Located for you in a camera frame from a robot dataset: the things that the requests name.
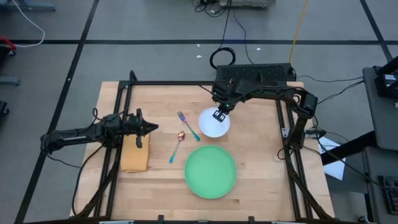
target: green plate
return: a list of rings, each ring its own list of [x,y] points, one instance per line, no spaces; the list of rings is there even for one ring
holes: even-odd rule
[[[193,193],[203,198],[226,195],[235,180],[235,161],[221,147],[199,147],[189,155],[185,163],[185,181]]]

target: metal leg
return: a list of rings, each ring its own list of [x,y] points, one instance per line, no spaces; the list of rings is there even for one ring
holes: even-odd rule
[[[367,146],[377,147],[376,135],[374,131],[371,131],[367,134],[362,135],[361,137],[342,144],[341,146],[336,147],[329,152],[342,159],[348,156],[352,156],[353,154],[362,152]],[[323,153],[321,155],[321,159],[323,165],[327,165],[337,161],[337,159],[330,156],[329,153]]]
[[[0,84],[8,84],[8,85],[14,85],[18,86],[20,84],[21,80],[17,77],[0,77]]]
[[[22,11],[56,11],[55,5],[52,3],[42,3],[31,0],[15,0]],[[6,9],[18,10],[12,1],[8,1],[5,5]]]

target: table leg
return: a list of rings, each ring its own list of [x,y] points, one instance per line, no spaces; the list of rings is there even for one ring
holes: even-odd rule
[[[339,147],[331,149],[329,150],[329,152],[331,152],[336,157],[342,159],[348,156],[352,156],[353,154],[362,152],[367,146],[377,147],[376,135],[374,131],[371,131],[352,141],[344,143]],[[321,155],[321,159],[323,165],[331,164],[332,162],[337,161],[337,159],[331,156],[329,153],[323,153]]]

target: white paper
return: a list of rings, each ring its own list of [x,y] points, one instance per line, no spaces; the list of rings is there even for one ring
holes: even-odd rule
[[[329,140],[325,137],[322,137],[319,139],[321,144],[324,146],[324,148],[329,151],[330,149],[334,149],[335,147],[340,146],[339,144],[335,143],[332,140]],[[321,146],[318,144],[318,149],[321,154],[326,153]],[[338,180],[343,180],[343,174],[344,174],[344,167],[345,164],[342,163],[341,161],[336,161],[331,164],[323,166],[323,170],[325,171],[326,174],[328,174],[331,177],[334,177]]]

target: fork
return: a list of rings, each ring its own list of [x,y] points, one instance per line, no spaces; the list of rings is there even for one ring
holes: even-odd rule
[[[197,141],[200,141],[199,136],[192,130],[192,128],[191,128],[191,127],[189,126],[189,124],[187,123],[187,119],[184,117],[184,114],[182,114],[181,111],[178,111],[177,114],[178,114],[178,117],[180,118],[180,120],[181,120],[182,122],[184,122],[184,123],[188,126],[189,130],[192,132],[192,134],[193,134],[193,136],[195,137],[195,139],[196,139]]]

